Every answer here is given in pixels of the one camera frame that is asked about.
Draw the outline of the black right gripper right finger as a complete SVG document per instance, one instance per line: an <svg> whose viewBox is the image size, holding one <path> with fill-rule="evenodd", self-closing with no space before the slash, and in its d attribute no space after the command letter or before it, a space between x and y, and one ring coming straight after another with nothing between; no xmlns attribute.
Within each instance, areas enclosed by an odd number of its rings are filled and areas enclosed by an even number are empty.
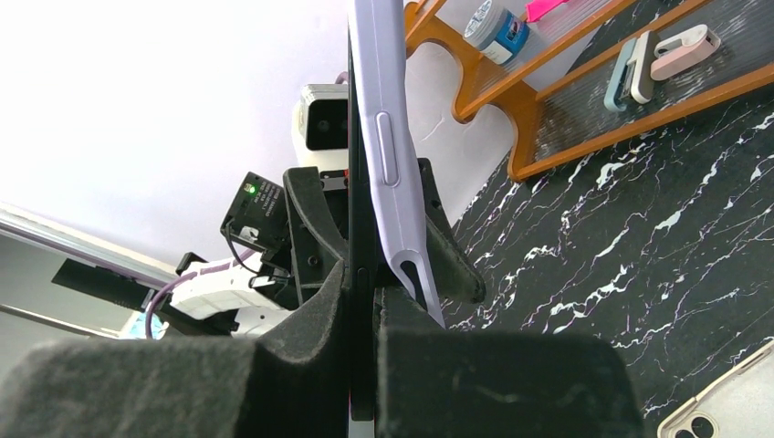
<svg viewBox="0 0 774 438"><path fill-rule="evenodd" d="M625 364L592 336L441 328L379 293L380 437L643 437Z"/></svg>

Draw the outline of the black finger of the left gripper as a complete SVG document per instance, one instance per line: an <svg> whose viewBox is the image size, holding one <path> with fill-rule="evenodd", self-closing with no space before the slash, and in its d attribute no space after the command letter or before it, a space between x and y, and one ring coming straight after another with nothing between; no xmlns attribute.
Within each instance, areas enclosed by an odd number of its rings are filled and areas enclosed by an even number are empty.
<svg viewBox="0 0 774 438"><path fill-rule="evenodd" d="M486 297L486 283L458 244L440 199L431 162L419 158L427 249L438 295L453 301L478 304Z"/></svg>
<svg viewBox="0 0 774 438"><path fill-rule="evenodd" d="M347 295L351 289L348 177L344 171L297 167L284 173L283 183L298 303L311 300L338 263L343 265L341 291Z"/></svg>

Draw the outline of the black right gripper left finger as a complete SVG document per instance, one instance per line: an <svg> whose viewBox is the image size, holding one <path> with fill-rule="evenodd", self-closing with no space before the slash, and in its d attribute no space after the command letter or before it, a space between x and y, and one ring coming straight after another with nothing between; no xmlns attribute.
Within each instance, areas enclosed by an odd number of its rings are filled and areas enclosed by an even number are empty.
<svg viewBox="0 0 774 438"><path fill-rule="evenodd" d="M344 437L349 371L336 264L256 339L76 340L33 349L1 388L4 437Z"/></svg>

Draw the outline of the lavender silicone phone case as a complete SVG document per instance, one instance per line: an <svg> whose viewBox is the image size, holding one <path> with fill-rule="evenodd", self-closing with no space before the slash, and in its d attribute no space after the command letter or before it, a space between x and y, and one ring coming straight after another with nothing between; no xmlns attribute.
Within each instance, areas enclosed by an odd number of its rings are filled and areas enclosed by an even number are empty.
<svg viewBox="0 0 774 438"><path fill-rule="evenodd" d="M421 175L410 132L401 1L349 1L356 100L385 260L412 298L445 321L429 260Z"/></svg>

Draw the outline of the clear beige phone case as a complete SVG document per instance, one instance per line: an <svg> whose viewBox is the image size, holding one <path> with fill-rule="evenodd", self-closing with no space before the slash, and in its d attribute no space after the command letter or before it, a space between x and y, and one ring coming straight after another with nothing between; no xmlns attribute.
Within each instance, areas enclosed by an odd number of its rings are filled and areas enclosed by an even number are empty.
<svg viewBox="0 0 774 438"><path fill-rule="evenodd" d="M665 418L658 437L773 435L773 343L739 362Z"/></svg>

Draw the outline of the phone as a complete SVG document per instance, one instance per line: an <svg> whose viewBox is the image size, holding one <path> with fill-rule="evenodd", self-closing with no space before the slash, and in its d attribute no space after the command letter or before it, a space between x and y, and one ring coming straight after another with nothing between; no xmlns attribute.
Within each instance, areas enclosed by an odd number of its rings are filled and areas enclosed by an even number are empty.
<svg viewBox="0 0 774 438"><path fill-rule="evenodd" d="M348 36L349 87L349 317L350 417L358 426L374 419L373 274L375 243L368 168L358 112L353 36Z"/></svg>

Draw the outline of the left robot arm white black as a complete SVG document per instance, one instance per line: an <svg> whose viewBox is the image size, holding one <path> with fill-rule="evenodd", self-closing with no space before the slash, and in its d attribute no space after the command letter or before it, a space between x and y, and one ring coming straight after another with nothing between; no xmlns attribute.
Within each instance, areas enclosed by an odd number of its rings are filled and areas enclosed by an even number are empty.
<svg viewBox="0 0 774 438"><path fill-rule="evenodd" d="M455 241L438 197L429 160L419 161L427 213L428 255L439 297L480 303L486 284ZM159 301L150 317L152 335L167 322L186 335L258 336L273 328L313 297L336 258L308 230L297 211L289 216L289 235L276 258L289 263L285 272L257 252L237 260L205 262L184 255L171 287L151 291L106 268L68 259L54 275L55 285L100 298L124 308L145 311Z"/></svg>

